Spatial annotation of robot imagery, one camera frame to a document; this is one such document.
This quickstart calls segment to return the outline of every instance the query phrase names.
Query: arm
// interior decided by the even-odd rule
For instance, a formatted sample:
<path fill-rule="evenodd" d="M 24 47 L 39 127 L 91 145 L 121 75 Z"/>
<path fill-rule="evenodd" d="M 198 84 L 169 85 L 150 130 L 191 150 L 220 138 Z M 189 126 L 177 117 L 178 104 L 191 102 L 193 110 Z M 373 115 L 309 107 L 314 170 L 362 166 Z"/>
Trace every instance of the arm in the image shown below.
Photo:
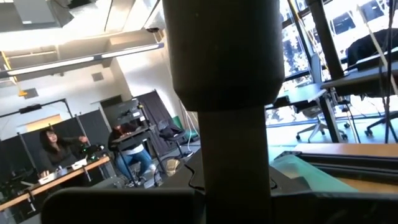
<path fill-rule="evenodd" d="M 40 170 L 40 173 L 45 172 L 45 171 L 49 171 L 51 173 L 51 172 L 55 171 L 56 167 L 54 167 L 51 164 L 50 159 L 47 155 L 47 152 L 44 151 L 43 149 L 40 151 L 40 160 L 42 161 L 43 166 L 44 166 L 44 170 Z"/>
<path fill-rule="evenodd" d="M 71 145 L 79 146 L 82 143 L 86 143 L 87 142 L 87 137 L 80 136 L 80 137 L 74 137 L 74 138 L 62 138 L 62 141 L 67 146 L 71 146 Z"/>

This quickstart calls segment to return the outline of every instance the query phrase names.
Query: dark jacket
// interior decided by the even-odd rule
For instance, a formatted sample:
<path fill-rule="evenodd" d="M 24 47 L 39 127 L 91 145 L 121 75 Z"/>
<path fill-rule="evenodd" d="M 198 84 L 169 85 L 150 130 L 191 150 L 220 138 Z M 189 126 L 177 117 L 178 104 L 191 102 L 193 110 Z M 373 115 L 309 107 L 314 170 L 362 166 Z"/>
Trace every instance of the dark jacket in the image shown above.
<path fill-rule="evenodd" d="M 73 148 L 82 144 L 79 138 L 62 138 L 62 140 L 63 145 L 59 146 L 60 151 L 57 153 L 47 152 L 44 149 L 41 150 L 40 159 L 45 170 L 54 172 L 58 166 L 67 167 L 78 161 L 73 154 L 75 152 Z"/>

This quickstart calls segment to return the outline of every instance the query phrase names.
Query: person sitting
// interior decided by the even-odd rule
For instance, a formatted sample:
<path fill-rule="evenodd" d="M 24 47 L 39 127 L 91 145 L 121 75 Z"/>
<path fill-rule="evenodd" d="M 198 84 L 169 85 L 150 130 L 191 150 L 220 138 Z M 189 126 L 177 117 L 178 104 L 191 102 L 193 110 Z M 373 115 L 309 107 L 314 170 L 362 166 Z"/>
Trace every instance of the person sitting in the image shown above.
<path fill-rule="evenodd" d="M 108 149 L 110 151 L 117 151 L 116 147 L 117 145 L 113 144 L 114 140 L 117 140 L 119 138 L 123 138 L 130 134 L 133 131 L 136 131 L 137 127 L 134 127 L 131 124 L 124 124 L 124 125 L 117 125 L 112 129 L 111 134 L 109 135 L 108 138 Z M 142 143 L 140 144 L 133 144 L 125 149 L 123 149 L 120 153 L 116 154 L 115 158 L 115 163 L 116 167 L 120 170 L 120 172 L 126 176 L 128 179 L 131 179 L 133 177 L 130 177 L 130 172 L 128 170 L 128 167 L 126 167 L 124 161 L 126 161 L 127 166 L 131 166 L 134 163 L 140 162 L 140 169 L 139 172 L 137 173 L 137 177 L 139 178 L 139 182 L 143 183 L 145 182 L 145 178 L 143 177 L 144 173 L 147 170 L 150 170 L 152 172 L 152 175 L 155 174 L 156 166 L 152 163 L 152 158 L 150 157 L 149 153 L 146 151 L 144 145 Z M 128 186 L 133 186 L 134 184 L 131 182 L 128 184 Z"/>
<path fill-rule="evenodd" d="M 40 143 L 43 150 L 40 151 L 40 160 L 45 169 L 40 173 L 40 178 L 55 172 L 59 167 L 68 167 L 78 161 L 73 154 L 73 146 L 79 146 L 88 141 L 86 136 L 75 138 L 60 138 L 51 128 L 41 130 L 39 133 Z M 64 187 L 81 186 L 83 179 L 76 178 L 75 183 L 64 183 Z"/>

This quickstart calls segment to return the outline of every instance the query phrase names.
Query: ceiling light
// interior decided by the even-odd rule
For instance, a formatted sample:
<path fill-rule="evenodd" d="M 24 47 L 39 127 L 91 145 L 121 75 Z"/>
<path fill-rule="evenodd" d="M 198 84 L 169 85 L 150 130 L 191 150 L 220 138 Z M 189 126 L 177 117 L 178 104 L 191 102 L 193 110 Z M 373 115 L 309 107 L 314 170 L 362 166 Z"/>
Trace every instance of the ceiling light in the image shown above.
<path fill-rule="evenodd" d="M 154 44 L 154 45 L 149 45 L 149 46 L 144 46 L 144 47 L 134 47 L 133 49 L 126 49 L 126 50 L 122 50 L 122 51 L 119 51 L 119 52 L 103 54 L 102 58 L 118 57 L 118 56 L 134 54 L 134 53 L 138 53 L 138 52 L 143 52 L 143 51 L 146 51 L 146 50 L 154 50 L 154 49 L 158 49 L 158 48 L 161 48 L 160 44 Z"/>
<path fill-rule="evenodd" d="M 25 73 L 30 73 L 30 72 L 38 72 L 46 69 L 51 69 L 51 68 L 58 68 L 62 66 L 67 66 L 67 65 L 75 65 L 78 63 L 83 63 L 83 62 L 90 62 L 94 60 L 94 57 L 84 57 L 84 58 L 78 58 L 78 59 L 73 59 L 73 60 L 67 60 L 63 62 L 55 62 L 55 63 L 48 63 L 45 65 L 39 65 L 39 66 L 34 66 L 34 67 L 29 67 L 29 68 L 21 68 L 21 69 L 15 69 L 11 70 L 8 72 L 9 75 L 20 75 L 20 74 L 25 74 Z"/>

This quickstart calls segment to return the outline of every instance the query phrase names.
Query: chair wheel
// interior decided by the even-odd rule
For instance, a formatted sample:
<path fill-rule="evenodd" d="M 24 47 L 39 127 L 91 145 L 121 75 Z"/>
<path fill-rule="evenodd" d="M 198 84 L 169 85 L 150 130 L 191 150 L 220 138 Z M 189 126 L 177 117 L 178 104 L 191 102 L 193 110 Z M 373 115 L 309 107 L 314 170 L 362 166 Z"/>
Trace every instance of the chair wheel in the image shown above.
<path fill-rule="evenodd" d="M 372 135 L 373 135 L 372 130 L 370 130 L 370 129 L 366 130 L 366 131 L 365 131 L 365 135 L 366 135 L 366 136 L 372 136 Z"/>

